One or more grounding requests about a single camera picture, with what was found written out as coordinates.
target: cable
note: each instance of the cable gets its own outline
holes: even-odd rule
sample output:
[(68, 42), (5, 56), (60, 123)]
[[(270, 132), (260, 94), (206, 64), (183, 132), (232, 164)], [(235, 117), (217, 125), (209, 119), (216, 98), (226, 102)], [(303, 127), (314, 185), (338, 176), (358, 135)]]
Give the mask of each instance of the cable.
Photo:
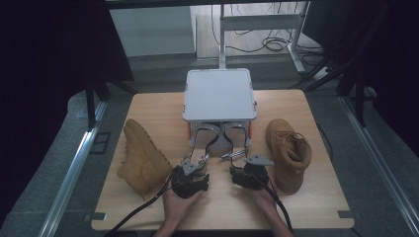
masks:
[(112, 237), (115, 236), (116, 232), (123, 226), (127, 221), (129, 221), (133, 216), (135, 216), (140, 211), (144, 210), (146, 207), (153, 204), (155, 201), (157, 201), (168, 189), (169, 182), (171, 181), (173, 176), (173, 171), (170, 173), (169, 178), (167, 179), (166, 183), (164, 184), (163, 188), (155, 195), (151, 200), (146, 202), (145, 204), (139, 206), (135, 210), (133, 210), (130, 214), (128, 214), (120, 223), (118, 223), (112, 230), (110, 230), (108, 233), (104, 235), (104, 237)]
[(278, 197), (277, 192), (275, 192), (275, 188), (272, 184), (271, 179), (269, 178), (269, 182), (271, 183), (271, 186), (272, 186), (273, 190), (271, 190), (265, 183), (263, 183), (255, 174), (253, 174), (250, 171), (249, 171), (249, 174), (259, 182), (259, 184), (262, 186), (262, 188), (264, 188), (268, 192), (268, 194), (274, 199), (274, 201), (280, 207), (281, 211), (284, 214), (284, 218), (286, 219), (287, 226), (288, 226), (290, 232), (293, 233), (293, 227), (291, 225), (290, 216), (287, 212), (286, 207), (284, 206), (284, 204), (281, 202), (280, 198)]
[[(233, 15), (233, 12), (232, 12), (232, 4), (230, 4), (230, 9), (231, 9), (231, 15), (234, 16)], [(216, 39), (216, 36), (215, 36), (215, 30), (214, 30), (214, 27), (213, 27), (213, 5), (211, 5), (211, 9), (210, 10), (211, 10), (210, 13), (211, 13), (212, 35), (213, 35), (213, 38), (214, 38), (215, 42), (219, 45), (219, 42), (218, 42), (218, 40)], [(242, 36), (242, 35), (248, 34), (248, 33), (253, 32), (253, 31), (246, 31), (244, 33), (238, 33), (237, 31), (234, 31), (234, 32), (237, 35)], [(249, 53), (250, 52), (256, 52), (256, 51), (262, 50), (263, 48), (266, 48), (269, 51), (279, 52), (279, 51), (283, 50), (284, 48), (286, 48), (287, 45), (288, 45), (288, 43), (291, 42), (291, 39), (292, 39), (291, 32), (289, 32), (290, 33), (290, 38), (289, 39), (282, 39), (282, 38), (271, 37), (272, 32), (273, 32), (273, 30), (270, 30), (268, 36), (266, 38), (262, 39), (262, 42), (261, 42), (262, 46), (259, 47), (259, 48), (252, 49), (252, 50), (245, 50), (245, 49), (234, 47), (234, 46), (226, 46), (226, 48), (232, 48), (232, 49), (235, 49), (235, 50), (238, 50), (238, 51), (249, 52)], [(280, 47), (279, 48), (274, 48), (271, 45), (279, 45)]]
[(333, 147), (332, 147), (332, 143), (330, 142), (329, 138), (327, 137), (326, 132), (324, 132), (323, 128), (321, 128), (320, 124), (317, 123), (316, 125), (317, 125), (318, 129), (320, 130), (321, 134), (323, 134), (323, 137), (326, 140), (327, 145), (329, 146), (329, 150), (330, 150), (329, 151), (330, 162), (333, 163)]

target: gray floor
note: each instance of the gray floor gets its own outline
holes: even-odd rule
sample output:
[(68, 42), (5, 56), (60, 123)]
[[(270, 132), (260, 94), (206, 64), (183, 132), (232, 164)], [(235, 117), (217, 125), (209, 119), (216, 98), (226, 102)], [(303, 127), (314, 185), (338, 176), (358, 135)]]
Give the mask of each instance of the gray floor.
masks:
[[(135, 82), (126, 82), (139, 93), (182, 92), (191, 69), (217, 68), (216, 60), (168, 56), (131, 58)], [(228, 58), (227, 67), (248, 68), (255, 90), (287, 89), (299, 76), (287, 55)], [(333, 166), (348, 204), (356, 219), (352, 229), (297, 229), (295, 236), (414, 236), (392, 195), (372, 162), (334, 88), (338, 79), (306, 93), (314, 118), (322, 131)], [(99, 137), (109, 136), (108, 146), (92, 147), (55, 236), (102, 236), (90, 227), (106, 178), (118, 136), (123, 127), (132, 95), (109, 84), (108, 103)], [(0, 236), (38, 236), (65, 177), (80, 140), (86, 131), (85, 94), (68, 103), (68, 116), (45, 156), (39, 170), (8, 215)], [(368, 131), (394, 177), (415, 206), (419, 201), (418, 159), (383, 122), (371, 103), (366, 103)], [(151, 232), (121, 233), (122, 236), (149, 236)], [(182, 232), (177, 236), (269, 236), (269, 232)]]

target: brown leather boot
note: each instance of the brown leather boot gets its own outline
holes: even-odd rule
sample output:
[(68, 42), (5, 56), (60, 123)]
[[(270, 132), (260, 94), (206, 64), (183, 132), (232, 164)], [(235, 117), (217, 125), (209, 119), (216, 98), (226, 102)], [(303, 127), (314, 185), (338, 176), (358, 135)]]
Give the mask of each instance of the brown leather boot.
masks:
[(275, 181), (288, 195), (301, 187), (304, 170), (311, 161), (311, 147), (301, 134), (281, 118), (273, 119), (266, 128), (266, 143), (275, 163)]
[(118, 169), (118, 176), (142, 198), (151, 189), (163, 184), (173, 167), (154, 145), (147, 131), (135, 120), (124, 126), (126, 158)]

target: wooden tabletop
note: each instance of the wooden tabletop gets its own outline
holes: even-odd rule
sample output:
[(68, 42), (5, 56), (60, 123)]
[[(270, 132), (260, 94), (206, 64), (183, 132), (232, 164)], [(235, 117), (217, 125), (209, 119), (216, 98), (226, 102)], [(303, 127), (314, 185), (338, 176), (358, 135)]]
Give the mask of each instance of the wooden tabletop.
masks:
[[(349, 211), (349, 207), (305, 95), (300, 90), (269, 90), (254, 91), (254, 97), (258, 116), (252, 125), (249, 156), (261, 154), (272, 159), (265, 142), (266, 126), (271, 119), (286, 119), (311, 145), (312, 161), (305, 170), (300, 190), (292, 196), (280, 194), (293, 228), (351, 228), (354, 225), (353, 218), (339, 217), (338, 211)], [(135, 119), (147, 130), (157, 148), (174, 166), (191, 151), (187, 123), (182, 119), (183, 103), (184, 93), (137, 94), (126, 115), (126, 119)], [(106, 213), (106, 219), (92, 220), (92, 227), (96, 230), (112, 229), (144, 203), (126, 181), (117, 176), (117, 170), (125, 158), (125, 146), (126, 138), (121, 132), (96, 208), (96, 212)], [(216, 147), (212, 150), (214, 156), (218, 151)], [(217, 157), (209, 158), (209, 190), (193, 206), (179, 229), (269, 229), (251, 197), (231, 183), (229, 165), (228, 162), (220, 162)], [(163, 202), (160, 198), (129, 220), (121, 230), (157, 229), (163, 218)]]

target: metal bracket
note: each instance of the metal bracket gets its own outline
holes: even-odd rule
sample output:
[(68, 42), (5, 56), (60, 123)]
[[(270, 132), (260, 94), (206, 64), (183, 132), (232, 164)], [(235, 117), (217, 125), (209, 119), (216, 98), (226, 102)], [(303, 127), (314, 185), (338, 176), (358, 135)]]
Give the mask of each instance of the metal bracket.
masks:
[(274, 166), (274, 162), (265, 158), (262, 155), (255, 155), (252, 157), (246, 157), (244, 161), (248, 164), (258, 165), (258, 166)]

